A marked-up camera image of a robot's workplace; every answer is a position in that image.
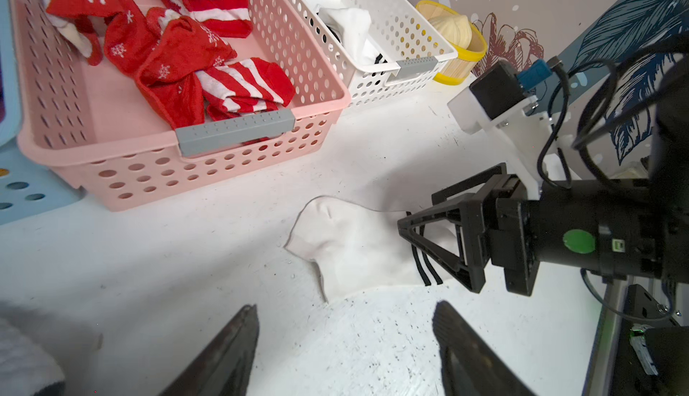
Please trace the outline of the white black-striped sock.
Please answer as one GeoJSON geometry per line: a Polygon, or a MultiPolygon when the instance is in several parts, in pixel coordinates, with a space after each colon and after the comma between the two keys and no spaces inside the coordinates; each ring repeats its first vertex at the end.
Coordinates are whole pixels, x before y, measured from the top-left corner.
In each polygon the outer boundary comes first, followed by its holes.
{"type": "Polygon", "coordinates": [[[451,280],[447,270],[398,233],[398,221],[408,215],[317,197],[299,214],[285,249],[316,265],[329,303],[377,288],[439,286],[451,280]]]}
{"type": "Polygon", "coordinates": [[[353,61],[364,66],[382,63],[383,55],[370,38],[372,20],[368,10],[321,8],[319,17],[353,61]]]}

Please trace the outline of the red santa pattern sock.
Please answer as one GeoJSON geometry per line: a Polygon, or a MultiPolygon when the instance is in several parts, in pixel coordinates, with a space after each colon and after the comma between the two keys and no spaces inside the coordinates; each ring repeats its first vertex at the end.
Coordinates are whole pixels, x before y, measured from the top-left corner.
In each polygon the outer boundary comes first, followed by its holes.
{"type": "Polygon", "coordinates": [[[287,107],[296,95],[283,69],[261,58],[236,60],[231,45],[196,20],[151,8],[157,39],[135,82],[154,111],[174,130],[287,107]]]}

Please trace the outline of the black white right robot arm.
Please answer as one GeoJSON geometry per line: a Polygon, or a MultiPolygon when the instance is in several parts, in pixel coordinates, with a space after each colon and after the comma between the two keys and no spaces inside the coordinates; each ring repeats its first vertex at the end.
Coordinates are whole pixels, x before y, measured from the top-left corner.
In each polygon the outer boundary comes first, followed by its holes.
{"type": "Polygon", "coordinates": [[[660,281],[666,311],[639,286],[624,293],[624,310],[599,297],[608,312],[595,358],[608,393],[683,395],[688,391],[688,329],[676,324],[676,288],[688,281],[688,60],[665,74],[660,89],[615,117],[606,111],[624,74],[653,54],[655,44],[621,63],[595,59],[581,70],[604,67],[608,78],[587,103],[572,141],[590,171],[586,181],[567,173],[551,179],[545,156],[560,153],[561,123],[527,115],[538,102],[532,89],[556,75],[554,94],[571,95],[571,74],[554,58],[517,72],[502,61],[490,67],[451,104],[461,130],[483,130],[513,157],[514,172],[497,164],[432,195],[432,206],[398,221],[424,282],[446,271],[469,291],[484,287],[487,264],[502,268],[506,288],[531,295],[538,269],[554,263],[597,275],[606,283],[630,277],[660,281]],[[643,179],[612,180],[593,162],[589,145],[640,110],[654,107],[649,171],[643,179]]]}

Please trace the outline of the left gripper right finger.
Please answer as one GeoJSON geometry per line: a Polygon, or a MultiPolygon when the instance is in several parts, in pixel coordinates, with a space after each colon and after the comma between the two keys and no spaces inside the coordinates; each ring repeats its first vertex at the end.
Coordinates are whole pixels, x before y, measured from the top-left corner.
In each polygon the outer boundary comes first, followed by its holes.
{"type": "Polygon", "coordinates": [[[432,330],[440,348],[447,395],[531,395],[533,392],[446,301],[437,304],[432,330]]]}

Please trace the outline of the red snowflake sock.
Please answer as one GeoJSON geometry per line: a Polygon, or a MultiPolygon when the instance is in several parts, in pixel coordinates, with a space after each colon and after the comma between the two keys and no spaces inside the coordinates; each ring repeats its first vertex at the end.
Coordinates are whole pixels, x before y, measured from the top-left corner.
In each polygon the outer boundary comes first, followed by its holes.
{"type": "Polygon", "coordinates": [[[158,42],[134,0],[41,0],[48,20],[91,66],[108,59],[132,78],[158,42]]]}

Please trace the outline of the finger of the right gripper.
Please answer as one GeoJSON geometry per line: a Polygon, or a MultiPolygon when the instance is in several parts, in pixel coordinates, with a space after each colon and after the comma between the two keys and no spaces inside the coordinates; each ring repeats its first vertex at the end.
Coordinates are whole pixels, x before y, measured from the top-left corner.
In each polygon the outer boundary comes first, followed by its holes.
{"type": "Polygon", "coordinates": [[[505,163],[497,164],[489,169],[482,171],[481,173],[475,174],[461,182],[452,184],[451,186],[437,191],[432,195],[432,204],[438,205],[445,202],[451,197],[457,196],[464,191],[470,190],[479,185],[483,185],[488,182],[495,175],[504,175],[507,173],[507,166],[505,163]]]}
{"type": "Polygon", "coordinates": [[[486,265],[503,265],[499,188],[476,192],[446,189],[432,195],[432,207],[398,221],[398,232],[421,255],[436,281],[446,271],[473,293],[486,284],[486,265]]]}

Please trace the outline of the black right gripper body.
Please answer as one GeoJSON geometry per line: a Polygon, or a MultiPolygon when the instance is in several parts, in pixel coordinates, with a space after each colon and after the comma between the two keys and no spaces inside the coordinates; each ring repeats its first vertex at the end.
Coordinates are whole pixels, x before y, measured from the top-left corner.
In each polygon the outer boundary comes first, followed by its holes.
{"type": "Polygon", "coordinates": [[[603,279],[660,278],[664,239],[660,216],[593,181],[548,187],[531,200],[512,176],[495,194],[486,252],[504,272],[506,288],[531,295],[540,264],[588,270],[603,279]]]}

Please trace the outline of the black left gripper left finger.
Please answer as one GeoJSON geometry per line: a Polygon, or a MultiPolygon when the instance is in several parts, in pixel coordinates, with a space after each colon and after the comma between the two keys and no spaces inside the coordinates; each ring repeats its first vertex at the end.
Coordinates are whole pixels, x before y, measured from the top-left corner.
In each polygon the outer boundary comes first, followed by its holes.
{"type": "Polygon", "coordinates": [[[163,395],[245,395],[259,337],[258,308],[247,304],[163,395]]]}

